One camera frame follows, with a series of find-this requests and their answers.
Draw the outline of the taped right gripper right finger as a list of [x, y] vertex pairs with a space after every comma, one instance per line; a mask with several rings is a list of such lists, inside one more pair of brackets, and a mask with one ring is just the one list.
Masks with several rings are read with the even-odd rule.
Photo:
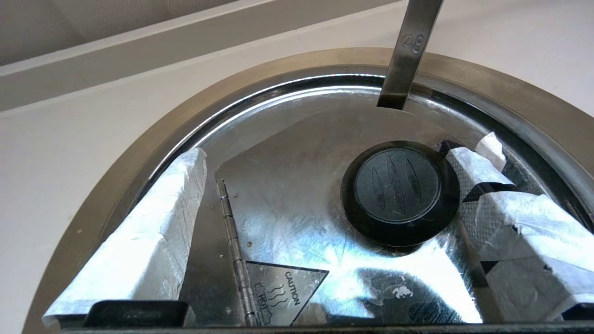
[[505, 321], [592, 321], [592, 233], [503, 175], [494, 133], [476, 150], [443, 141], [441, 155], [458, 176], [462, 223]]

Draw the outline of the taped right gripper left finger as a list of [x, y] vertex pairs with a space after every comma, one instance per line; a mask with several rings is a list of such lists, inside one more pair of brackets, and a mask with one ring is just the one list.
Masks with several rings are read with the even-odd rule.
[[201, 148], [176, 158], [42, 317], [86, 315], [106, 300], [177, 300], [207, 179]]

